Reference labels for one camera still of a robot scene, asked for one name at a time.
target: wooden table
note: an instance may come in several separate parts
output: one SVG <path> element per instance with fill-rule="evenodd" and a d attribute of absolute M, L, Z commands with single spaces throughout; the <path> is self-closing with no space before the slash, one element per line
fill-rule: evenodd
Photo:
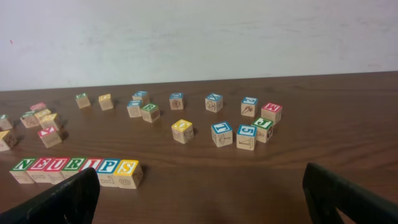
<path fill-rule="evenodd" d="M 151 124 L 129 118 L 126 105 L 137 90 L 159 104 Z M 184 92 L 186 107 L 172 111 L 169 95 Z M 91 108 L 79 110 L 86 92 Z M 219 113 L 205 109 L 205 96 L 224 96 Z M 114 110 L 101 111 L 98 96 L 111 93 Z M 234 133 L 253 118 L 240 115 L 244 96 L 284 107 L 267 144 L 254 151 L 215 147 L 210 125 L 228 121 Z M 63 144 L 46 149 L 19 122 L 38 102 L 60 113 Z M 0 152 L 0 211 L 31 198 L 50 184 L 18 184 L 9 169 L 23 157 L 116 157 L 142 162 L 137 190 L 101 188 L 93 223 L 310 223 L 301 181 L 316 162 L 398 202 L 398 72 L 257 78 L 147 85 L 101 86 L 0 93 L 0 113 L 16 124 L 19 143 Z M 171 125 L 193 123 L 187 144 L 173 140 Z"/>

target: wood grain surface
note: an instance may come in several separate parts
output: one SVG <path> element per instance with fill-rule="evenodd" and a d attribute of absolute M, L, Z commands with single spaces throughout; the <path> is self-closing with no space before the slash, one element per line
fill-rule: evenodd
<path fill-rule="evenodd" d="M 146 90 L 161 118 L 129 118 L 127 103 Z M 80 110 L 75 95 L 91 107 Z M 185 109 L 172 111 L 169 95 L 183 92 Z M 222 94 L 219 113 L 205 96 Z M 114 110 L 98 96 L 111 93 Z M 271 140 L 254 151 L 217 148 L 210 125 L 228 121 L 236 134 L 254 118 L 240 115 L 244 96 L 284 107 Z M 29 106 L 45 102 L 60 114 L 64 142 L 46 149 L 19 122 Z M 51 187 L 18 184 L 9 169 L 23 157 L 115 157 L 142 162 L 137 190 L 101 187 L 93 223 L 311 223 L 301 181 L 308 162 L 398 202 L 398 72 L 259 78 L 148 85 L 0 92 L 0 114 L 15 123 L 18 145 L 0 152 L 0 212 Z M 193 123 L 195 137 L 173 140 L 171 125 Z"/>

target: letter cube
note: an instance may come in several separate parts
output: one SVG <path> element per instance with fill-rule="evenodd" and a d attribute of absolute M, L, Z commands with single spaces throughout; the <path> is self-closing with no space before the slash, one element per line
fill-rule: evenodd
<path fill-rule="evenodd" d="M 182 93 L 172 93 L 170 95 L 170 107 L 172 110 L 182 110 L 184 109 L 184 101 Z"/>
<path fill-rule="evenodd" d="M 0 115 L 0 131 L 7 131 L 12 129 L 12 124 L 8 120 L 8 115 Z"/>
<path fill-rule="evenodd" d="M 50 148 L 56 144 L 62 143 L 62 139 L 58 135 L 58 132 L 54 126 L 43 129 L 39 131 L 37 134 L 39 134 L 39 137 L 44 143 L 46 148 Z"/>
<path fill-rule="evenodd" d="M 110 94 L 99 96 L 98 101 L 103 111 L 113 109 L 113 103 Z"/>
<path fill-rule="evenodd" d="M 172 125 L 172 132 L 176 141 L 185 144 L 193 138 L 192 123 L 181 119 Z"/>
<path fill-rule="evenodd" d="M 267 103 L 261 108 L 261 117 L 273 121 L 274 125 L 277 124 L 282 117 L 282 106 Z"/>
<path fill-rule="evenodd" d="M 47 166 L 54 158 L 43 157 L 38 158 L 33 165 L 31 165 L 26 171 L 30 178 L 36 183 L 51 183 L 50 178 L 44 172 L 45 166 Z"/>
<path fill-rule="evenodd" d="M 39 126 L 39 120 L 35 117 L 36 111 L 28 111 L 21 116 L 22 124 L 25 128 L 33 128 Z"/>
<path fill-rule="evenodd" d="M 205 104 L 206 110 L 217 113 L 223 108 L 223 96 L 212 93 L 206 97 Z"/>
<path fill-rule="evenodd" d="M 37 120 L 40 122 L 42 120 L 42 118 L 44 118 L 47 115 L 50 115 L 51 111 L 49 109 L 44 109 L 42 111 L 39 111 L 35 114 L 35 117 L 37 118 Z"/>
<path fill-rule="evenodd" d="M 79 173 L 80 168 L 83 163 L 86 161 L 86 158 L 76 157 L 71 158 L 66 166 L 62 169 L 61 173 L 65 177 L 65 179 Z"/>
<path fill-rule="evenodd" d="M 149 94 L 147 91 L 138 91 L 132 95 L 132 100 L 141 100 L 142 105 L 145 106 L 149 103 Z"/>
<path fill-rule="evenodd" d="M 211 138 L 217 147 L 232 144 L 232 128 L 228 122 L 223 121 L 221 123 L 211 125 Z"/>
<path fill-rule="evenodd" d="M 113 175 L 120 188 L 137 189 L 144 174 L 139 161 L 123 159 Z"/>
<path fill-rule="evenodd" d="M 241 124 L 236 133 L 236 147 L 253 151 L 256 146 L 256 134 L 255 126 Z"/>
<path fill-rule="evenodd" d="M 44 173 L 50 179 L 51 184 L 57 184 L 65 180 L 62 169 L 66 166 L 69 158 L 55 158 L 44 167 Z"/>
<path fill-rule="evenodd" d="M 144 121 L 153 123 L 160 118 L 159 107 L 154 103 L 148 103 L 141 108 L 141 115 Z"/>
<path fill-rule="evenodd" d="M 127 112 L 129 112 L 130 118 L 137 118 L 141 116 L 141 105 L 142 100 L 132 100 L 127 105 Z"/>
<path fill-rule="evenodd" d="M 16 166 L 14 166 L 10 173 L 20 184 L 33 184 L 34 181 L 30 178 L 26 170 L 36 161 L 36 158 L 23 158 Z"/>
<path fill-rule="evenodd" d="M 10 150 L 17 144 L 17 138 L 12 130 L 0 132 L 0 151 Z"/>
<path fill-rule="evenodd" d="M 36 110 L 36 111 L 41 111 L 47 109 L 45 103 L 41 102 L 41 103 L 37 103 L 36 105 L 30 106 L 30 110 Z"/>
<path fill-rule="evenodd" d="M 241 114 L 243 116 L 254 117 L 257 113 L 258 101 L 259 100 L 257 98 L 251 98 L 251 97 L 243 98 L 241 103 Z"/>
<path fill-rule="evenodd" d="M 264 118 L 257 118 L 251 125 L 257 127 L 256 140 L 259 142 L 266 143 L 274 132 L 274 122 Z"/>
<path fill-rule="evenodd" d="M 86 160 L 86 162 L 80 167 L 79 171 L 82 171 L 89 167 L 92 167 L 92 168 L 94 168 L 94 170 L 97 170 L 97 168 L 100 166 L 102 161 L 103 161 L 103 159 L 101 159 L 101 158 L 88 158 Z"/>
<path fill-rule="evenodd" d="M 43 129 L 55 127 L 57 131 L 62 127 L 61 119 L 57 113 L 44 116 L 40 120 L 40 125 Z"/>
<path fill-rule="evenodd" d="M 99 184 L 104 187 L 119 187 L 116 177 L 113 175 L 120 159 L 104 159 L 97 169 Z"/>
<path fill-rule="evenodd" d="M 77 106 L 79 107 L 79 109 L 85 108 L 87 106 L 91 106 L 91 103 L 90 103 L 86 93 L 76 95 L 75 99 L 76 99 L 76 103 L 77 103 Z"/>

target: white wall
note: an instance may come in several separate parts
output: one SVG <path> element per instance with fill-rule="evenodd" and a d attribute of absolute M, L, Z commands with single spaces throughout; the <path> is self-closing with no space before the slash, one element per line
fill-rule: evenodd
<path fill-rule="evenodd" d="M 0 1 L 0 90 L 386 70 L 396 0 Z"/>

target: wooden block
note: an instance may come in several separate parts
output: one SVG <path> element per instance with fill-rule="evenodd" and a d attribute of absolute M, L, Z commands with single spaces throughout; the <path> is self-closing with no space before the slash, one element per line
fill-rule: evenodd
<path fill-rule="evenodd" d="M 0 131 L 12 129 L 12 123 L 8 120 L 8 115 L 0 115 Z"/>
<path fill-rule="evenodd" d="M 87 169 L 89 167 L 94 168 L 94 170 L 97 170 L 97 168 L 100 166 L 100 164 L 102 163 L 103 159 L 101 158 L 88 158 L 86 160 L 86 162 L 80 167 L 80 171 L 82 171 L 83 169 Z"/>
<path fill-rule="evenodd" d="M 226 121 L 211 125 L 211 138 L 217 147 L 232 144 L 232 135 L 232 128 Z"/>
<path fill-rule="evenodd" d="M 243 116 L 255 117 L 258 109 L 257 98 L 245 97 L 241 103 L 241 114 Z"/>
<path fill-rule="evenodd" d="M 47 109 L 47 106 L 45 105 L 45 103 L 41 102 L 41 103 L 37 103 L 36 105 L 30 106 L 30 110 L 35 110 L 35 111 L 41 111 Z"/>
<path fill-rule="evenodd" d="M 66 166 L 69 158 L 54 158 L 44 167 L 44 173 L 50 179 L 51 184 L 57 184 L 65 180 L 61 170 Z"/>
<path fill-rule="evenodd" d="M 223 96 L 212 93 L 206 97 L 205 104 L 206 110 L 217 113 L 223 108 Z"/>
<path fill-rule="evenodd" d="M 40 122 L 45 116 L 50 115 L 51 111 L 49 109 L 44 109 L 42 111 L 39 111 L 35 114 L 35 117 L 37 120 Z"/>
<path fill-rule="evenodd" d="M 274 122 L 264 118 L 257 118 L 251 125 L 257 127 L 256 140 L 259 142 L 266 143 L 274 132 Z"/>
<path fill-rule="evenodd" d="M 236 133 L 236 147 L 253 151 L 256 146 L 256 134 L 255 126 L 241 124 Z"/>
<path fill-rule="evenodd" d="M 159 107 L 154 103 L 148 103 L 141 108 L 141 115 L 144 121 L 153 123 L 160 118 Z"/>
<path fill-rule="evenodd" d="M 145 106 L 149 103 L 149 94 L 147 91 L 138 91 L 132 95 L 133 100 L 141 100 L 142 105 Z"/>
<path fill-rule="evenodd" d="M 10 173 L 20 184 L 33 184 L 34 181 L 26 172 L 26 170 L 36 161 L 36 158 L 23 158 Z"/>
<path fill-rule="evenodd" d="M 172 110 L 183 110 L 184 109 L 184 100 L 182 93 L 172 93 L 170 95 L 170 107 Z"/>
<path fill-rule="evenodd" d="M 47 166 L 54 158 L 43 157 L 38 158 L 33 165 L 31 165 L 26 171 L 32 180 L 36 183 L 51 183 L 50 178 L 44 172 L 45 166 Z"/>
<path fill-rule="evenodd" d="M 130 118 L 137 118 L 141 116 L 142 100 L 132 100 L 127 105 L 127 111 Z"/>
<path fill-rule="evenodd" d="M 113 109 L 113 103 L 110 94 L 99 96 L 98 101 L 103 111 Z"/>
<path fill-rule="evenodd" d="M 39 120 L 35 117 L 36 111 L 28 111 L 21 116 L 21 122 L 25 128 L 33 128 L 39 126 Z"/>
<path fill-rule="evenodd" d="M 67 178 L 79 173 L 79 170 L 85 161 L 86 161 L 86 158 L 82 158 L 82 157 L 70 158 L 69 162 L 61 170 L 61 173 L 64 176 L 64 178 L 67 179 Z"/>
<path fill-rule="evenodd" d="M 91 103 L 90 103 L 86 93 L 76 95 L 75 99 L 76 99 L 76 103 L 77 103 L 77 106 L 79 107 L 79 109 L 85 108 L 87 106 L 91 106 Z"/>
<path fill-rule="evenodd" d="M 123 159 L 120 161 L 113 175 L 120 188 L 137 189 L 144 174 L 142 173 L 139 161 Z"/>
<path fill-rule="evenodd" d="M 55 127 L 57 131 L 62 127 L 61 119 L 57 113 L 44 116 L 40 120 L 40 125 L 43 129 Z"/>
<path fill-rule="evenodd" d="M 0 132 L 0 151 L 12 149 L 17 144 L 17 138 L 12 130 Z"/>
<path fill-rule="evenodd" d="M 120 159 L 104 159 L 97 169 L 99 184 L 104 187 L 119 187 L 115 176 L 113 175 Z"/>
<path fill-rule="evenodd" d="M 172 132 L 176 141 L 185 144 L 193 138 L 193 125 L 181 119 L 172 125 Z"/>
<path fill-rule="evenodd" d="M 261 108 L 261 117 L 273 121 L 274 125 L 277 124 L 282 117 L 282 106 L 267 103 Z"/>
<path fill-rule="evenodd" d="M 62 143 L 61 137 L 58 135 L 57 130 L 55 127 L 50 127 L 39 131 L 40 139 L 43 141 L 46 148 L 50 148 L 56 144 Z"/>

